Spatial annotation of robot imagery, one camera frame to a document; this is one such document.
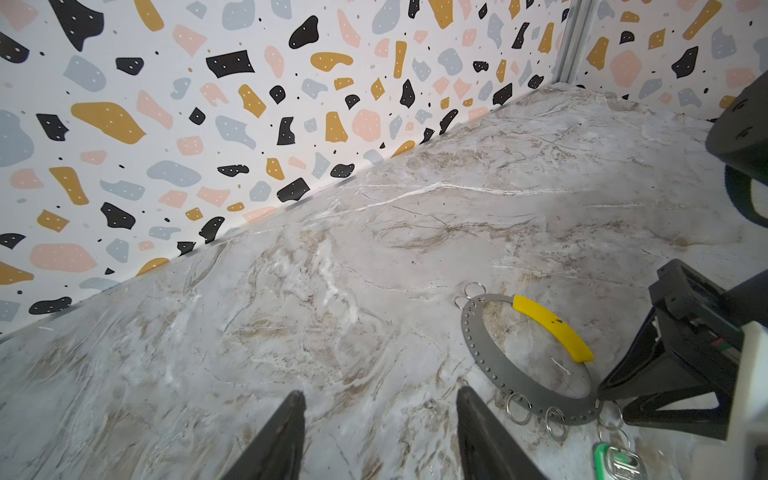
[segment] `yellow handle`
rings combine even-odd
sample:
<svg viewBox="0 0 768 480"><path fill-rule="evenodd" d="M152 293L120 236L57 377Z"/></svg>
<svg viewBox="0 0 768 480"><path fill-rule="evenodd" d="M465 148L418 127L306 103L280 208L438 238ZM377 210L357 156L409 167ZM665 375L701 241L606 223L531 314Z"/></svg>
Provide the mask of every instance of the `yellow handle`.
<svg viewBox="0 0 768 480"><path fill-rule="evenodd" d="M512 308L539 322L549 333L563 344L574 362L591 362L594 360L592 351L574 330L543 306L527 299L524 296L515 295Z"/></svg>

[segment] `white marble vein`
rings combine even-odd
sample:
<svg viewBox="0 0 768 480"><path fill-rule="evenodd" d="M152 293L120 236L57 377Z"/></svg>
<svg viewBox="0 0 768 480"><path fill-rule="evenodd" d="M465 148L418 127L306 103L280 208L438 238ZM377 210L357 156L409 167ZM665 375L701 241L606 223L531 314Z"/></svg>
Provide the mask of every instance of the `white marble vein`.
<svg viewBox="0 0 768 480"><path fill-rule="evenodd" d="M730 287L765 263L710 124L542 88L250 230L0 344L0 478L217 478L293 389L302 478L460 478L470 385L550 478L592 478L594 424L558 446L512 424L462 342L467 281L559 313L604 376L681 258ZM507 307L489 330L563 393L584 377ZM651 478L686 478L696 438L629 428Z"/></svg>

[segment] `marble countertop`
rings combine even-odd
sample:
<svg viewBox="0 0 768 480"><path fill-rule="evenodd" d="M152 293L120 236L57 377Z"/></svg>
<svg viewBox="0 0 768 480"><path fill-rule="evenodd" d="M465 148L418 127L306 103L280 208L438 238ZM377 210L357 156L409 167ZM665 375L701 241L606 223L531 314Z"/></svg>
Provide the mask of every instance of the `marble countertop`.
<svg viewBox="0 0 768 480"><path fill-rule="evenodd" d="M301 478L461 478L463 385L549 478L592 478L594 423L559 446L538 418L506 419L452 299L479 281L543 303L606 375L659 266L726 288L765 266L768 233L730 206L709 127L541 88L30 326L0 343L0 478L218 478L294 389ZM583 393L543 329L503 305L486 317L517 365ZM687 477L698 437L626 431L650 478Z"/></svg>

